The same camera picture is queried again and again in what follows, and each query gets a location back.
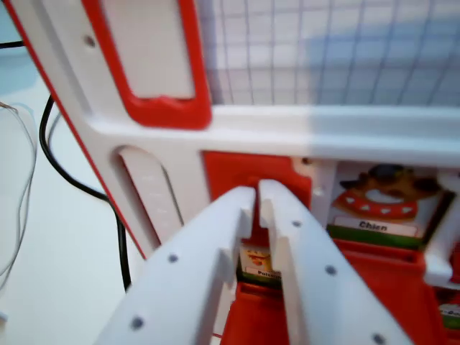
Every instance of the wire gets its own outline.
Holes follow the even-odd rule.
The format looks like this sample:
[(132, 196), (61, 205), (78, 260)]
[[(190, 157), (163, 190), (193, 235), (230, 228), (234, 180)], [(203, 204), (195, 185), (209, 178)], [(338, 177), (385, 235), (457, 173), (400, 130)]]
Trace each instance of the wire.
[[(115, 219), (116, 219), (116, 229), (118, 232), (118, 245), (119, 245), (119, 259), (120, 259), (120, 268), (121, 268), (121, 276), (123, 278), (123, 285), (125, 291), (129, 288), (131, 285), (131, 275), (129, 273), (129, 262), (128, 262), (128, 253), (127, 253), (127, 238), (126, 238), (126, 232), (123, 223), (121, 222), (120, 218), (116, 214), (116, 211), (114, 207), (110, 204), (110, 200), (105, 195), (104, 193), (98, 192), (97, 190), (92, 189), (91, 187), (88, 187), (87, 185), (84, 185), (80, 181), (77, 181), (75, 178), (70, 176), (70, 174), (63, 169), (63, 167), (59, 164), (59, 162), (56, 160), (54, 157), (50, 145), (48, 144), (51, 140), (52, 137), (52, 132), (50, 132), (50, 136), (48, 137), (48, 140), (46, 140), (46, 127), (48, 123), (48, 119), (50, 118), (51, 114), (51, 109), (54, 104), (54, 100), (52, 99), (52, 96), (48, 98), (48, 101), (45, 106), (45, 110), (43, 111), (43, 117), (42, 121), (40, 122), (40, 129), (39, 129), (39, 140), (40, 140), (40, 146), (42, 147), (43, 153), (45, 154), (46, 158), (48, 159), (48, 162), (52, 165), (53, 168), (56, 169), (56, 171), (61, 175), (64, 180), (69, 182), (71, 185), (74, 187), (82, 190), (83, 192), (97, 198), (103, 201), (106, 201), (111, 207), (112, 210), (115, 213)], [(51, 130), (54, 131), (54, 128), (58, 122), (57, 118), (55, 122), (52, 125)]]
[[(56, 130), (56, 127), (58, 126), (58, 123), (59, 123), (59, 120), (62, 118), (61, 116), (61, 113), (57, 113), (57, 116), (55, 117), (55, 119), (52, 121), (51, 123), (51, 126), (50, 126), (50, 130), (48, 131), (48, 136), (47, 136), (47, 143), (48, 143), (48, 149), (52, 152), (52, 138), (54, 138), (54, 133), (55, 133), (55, 130)], [(86, 185), (86, 187), (92, 189), (92, 190), (96, 190), (98, 191), (103, 197), (104, 197), (104, 201), (108, 201), (108, 198), (106, 197), (106, 195), (104, 194), (104, 192), (102, 191), (99, 191), (98, 188), (94, 188), (94, 187), (91, 187), (89, 185)]]
[(9, 48), (18, 48), (18, 47), (24, 47), (24, 42), (23, 41), (13, 41), (13, 42), (0, 43), (0, 49), (9, 49)]
[[(19, 197), (19, 203), (17, 206), (16, 245), (14, 248), (14, 252), (13, 252), (13, 255), (11, 256), (11, 259), (8, 261), (8, 263), (0, 270), (0, 276), (6, 273), (3, 281), (0, 283), (0, 290), (3, 290), (3, 288), (5, 287), (9, 279), (9, 275), (11, 274), (14, 263), (16, 262), (16, 258), (18, 256), (19, 250), (21, 249), (22, 240), (24, 239), (24, 235), (25, 235), (26, 227), (27, 227), (27, 219), (29, 218), (30, 187), (32, 184), (32, 179), (34, 177), (35, 165), (37, 162), (37, 132), (36, 130), (34, 132), (35, 136), (33, 140), (29, 130), (27, 129), (26, 124), (24, 123), (24, 121), (22, 121), (21, 117), (19, 116), (18, 111), (15, 108), (12, 108), (10, 106), (7, 106), (7, 107), (2, 106), (2, 108), (6, 109), (11, 114), (13, 114), (14, 118), (18, 121), (19, 125), (21, 126), (21, 130), (24, 132), (27, 138), (27, 141), (29, 142), (29, 145), (30, 145), (30, 150), (32, 153), (32, 164), (29, 169), (29, 174), (27, 176), (24, 187), (22, 188), (21, 196)], [(24, 205), (25, 211), (24, 211), (24, 223), (22, 224), (21, 214), (22, 214), (22, 205), (24, 203), (24, 198), (25, 198), (25, 205)]]

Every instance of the black cable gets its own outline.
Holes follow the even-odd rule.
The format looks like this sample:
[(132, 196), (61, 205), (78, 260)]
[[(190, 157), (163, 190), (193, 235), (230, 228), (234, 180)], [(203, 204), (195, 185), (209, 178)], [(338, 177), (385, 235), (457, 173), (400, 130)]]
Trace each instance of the black cable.
[(82, 190), (83, 192), (103, 201), (106, 201), (114, 210), (115, 219), (116, 219), (116, 229), (118, 231), (118, 247), (119, 247), (119, 256), (120, 256), (120, 267), (121, 267), (121, 276), (123, 278), (123, 285), (125, 291), (131, 285), (131, 275), (129, 273), (129, 263), (128, 263), (128, 252), (127, 252), (127, 237), (123, 223), (121, 222), (120, 218), (115, 212), (114, 207), (110, 204), (110, 200), (107, 195), (94, 190), (87, 185), (82, 184), (81, 182), (77, 181), (75, 178), (69, 175), (67, 171), (60, 166), (59, 162), (55, 159), (54, 155), (51, 152), (50, 147), (46, 141), (46, 126), (48, 123), (48, 119), (50, 118), (51, 109), (54, 104), (54, 100), (52, 96), (48, 98), (48, 102), (46, 103), (45, 110), (43, 111), (42, 121), (40, 122), (40, 129), (38, 131), (38, 137), (40, 140), (40, 146), (42, 147), (43, 153), (45, 153), (48, 162), (52, 165), (53, 168), (61, 175), (64, 180), (69, 182), (74, 187)]
[(18, 47), (24, 47), (24, 42), (14, 41), (14, 42), (0, 43), (0, 49), (18, 48)]

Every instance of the card label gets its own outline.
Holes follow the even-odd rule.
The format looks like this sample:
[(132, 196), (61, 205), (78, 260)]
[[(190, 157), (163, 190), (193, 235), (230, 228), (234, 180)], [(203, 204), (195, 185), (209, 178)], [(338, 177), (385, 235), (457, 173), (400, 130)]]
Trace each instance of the card label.
[(252, 275), (259, 275), (261, 277), (281, 279), (281, 274), (275, 271), (267, 272), (267, 271), (258, 270), (257, 268), (252, 268), (252, 267), (245, 267), (244, 271)]
[(350, 218), (345, 216), (337, 216), (334, 219), (333, 224), (359, 230), (382, 232), (384, 234), (419, 237), (417, 236), (417, 227), (410, 225), (385, 223), (383, 221), (371, 221), (368, 219)]
[(443, 304), (439, 306), (439, 310), (442, 315), (460, 318), (460, 305), (458, 304)]

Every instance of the white table surface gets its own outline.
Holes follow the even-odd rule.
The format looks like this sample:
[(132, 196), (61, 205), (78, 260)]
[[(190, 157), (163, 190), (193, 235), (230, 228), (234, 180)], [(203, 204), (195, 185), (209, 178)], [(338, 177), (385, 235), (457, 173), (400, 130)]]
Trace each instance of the white table surface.
[[(8, 53), (17, 55), (14, 59), (0, 55), (0, 80), (23, 76), (11, 92), (0, 90), (0, 101), (31, 108), (38, 128), (49, 92), (23, 49)], [(53, 108), (49, 126), (57, 112)], [(3, 266), (14, 247), (15, 209), (30, 162), (26, 139), (13, 116), (7, 111), (0, 115)], [(71, 175), (101, 188), (63, 120), (56, 127), (52, 150)], [(129, 237), (128, 253), (135, 279), (143, 259)], [(0, 312), (9, 318), (0, 326), (0, 345), (92, 344), (123, 296), (112, 210), (63, 180), (39, 147), (27, 232), (8, 285), (0, 293)]]

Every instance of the red plastic tray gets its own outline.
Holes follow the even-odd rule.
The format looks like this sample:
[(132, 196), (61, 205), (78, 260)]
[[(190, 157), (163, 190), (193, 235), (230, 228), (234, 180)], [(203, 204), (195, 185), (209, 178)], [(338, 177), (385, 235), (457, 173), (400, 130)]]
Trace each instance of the red plastic tray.
[(460, 331), (456, 329), (448, 329), (448, 345), (460, 345)]
[[(434, 291), (423, 281), (422, 253), (342, 240), (336, 243), (414, 344), (447, 344)], [(289, 344), (281, 293), (247, 286), (239, 284), (221, 344)]]

